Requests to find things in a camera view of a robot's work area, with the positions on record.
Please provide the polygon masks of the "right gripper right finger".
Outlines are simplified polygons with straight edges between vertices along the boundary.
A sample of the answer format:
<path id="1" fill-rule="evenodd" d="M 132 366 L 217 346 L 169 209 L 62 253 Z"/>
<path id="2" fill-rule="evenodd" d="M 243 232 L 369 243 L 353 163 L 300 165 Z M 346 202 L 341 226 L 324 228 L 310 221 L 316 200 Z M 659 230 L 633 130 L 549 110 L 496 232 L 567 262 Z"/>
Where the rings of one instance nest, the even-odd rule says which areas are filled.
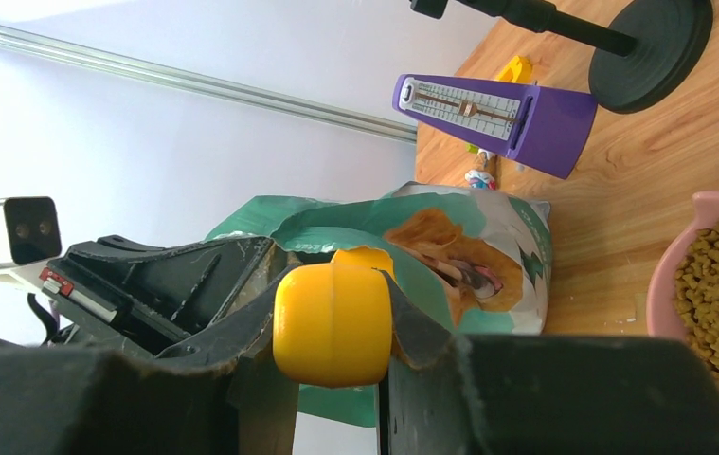
<path id="1" fill-rule="evenodd" d="M 454 334 L 388 284 L 383 454 L 719 454 L 719 391 L 656 337 Z"/>

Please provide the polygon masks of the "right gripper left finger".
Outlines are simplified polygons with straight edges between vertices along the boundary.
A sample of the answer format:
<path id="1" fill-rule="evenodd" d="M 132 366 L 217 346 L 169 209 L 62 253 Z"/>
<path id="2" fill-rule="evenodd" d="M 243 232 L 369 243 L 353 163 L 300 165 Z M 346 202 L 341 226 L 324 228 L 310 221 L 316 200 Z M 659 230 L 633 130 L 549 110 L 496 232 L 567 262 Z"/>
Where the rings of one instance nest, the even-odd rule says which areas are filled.
<path id="1" fill-rule="evenodd" d="M 154 359 L 0 347 L 0 454 L 288 454 L 297 384 L 271 350 L 279 280 Z"/>

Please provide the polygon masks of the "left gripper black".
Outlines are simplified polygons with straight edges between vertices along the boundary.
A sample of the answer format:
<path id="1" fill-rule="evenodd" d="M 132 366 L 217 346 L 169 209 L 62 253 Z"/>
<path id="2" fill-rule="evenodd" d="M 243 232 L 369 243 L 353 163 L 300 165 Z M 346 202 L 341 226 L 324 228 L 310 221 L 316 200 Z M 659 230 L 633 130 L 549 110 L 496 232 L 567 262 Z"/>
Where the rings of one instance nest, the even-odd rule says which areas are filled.
<path id="1" fill-rule="evenodd" d="M 69 247 L 40 279 L 71 322 L 61 343 L 159 355 L 237 312 L 296 261 L 267 237 L 158 247 L 112 235 Z"/>

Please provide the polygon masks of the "green pet food bag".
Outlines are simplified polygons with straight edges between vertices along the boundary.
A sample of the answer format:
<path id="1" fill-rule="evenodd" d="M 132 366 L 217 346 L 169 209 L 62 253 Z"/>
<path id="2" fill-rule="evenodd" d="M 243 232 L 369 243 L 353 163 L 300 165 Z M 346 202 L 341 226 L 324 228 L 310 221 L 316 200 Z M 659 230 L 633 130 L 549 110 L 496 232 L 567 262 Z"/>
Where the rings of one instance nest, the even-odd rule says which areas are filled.
<path id="1" fill-rule="evenodd" d="M 210 239 L 268 237 L 299 258 L 368 252 L 412 303 L 448 330 L 538 335 L 553 249 L 546 201 L 410 182 L 375 200 L 257 196 Z"/>

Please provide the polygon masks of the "yellow scoop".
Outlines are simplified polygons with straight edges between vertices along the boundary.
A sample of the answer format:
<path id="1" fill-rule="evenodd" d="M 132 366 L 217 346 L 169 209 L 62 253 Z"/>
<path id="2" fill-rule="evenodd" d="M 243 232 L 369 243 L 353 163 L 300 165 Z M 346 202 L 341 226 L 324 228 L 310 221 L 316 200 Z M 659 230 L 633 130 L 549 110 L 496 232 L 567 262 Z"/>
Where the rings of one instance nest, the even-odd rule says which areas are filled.
<path id="1" fill-rule="evenodd" d="M 393 344 L 388 253 L 367 246 L 338 250 L 281 279 L 275 295 L 273 357 L 300 384 L 373 385 L 386 375 Z"/>

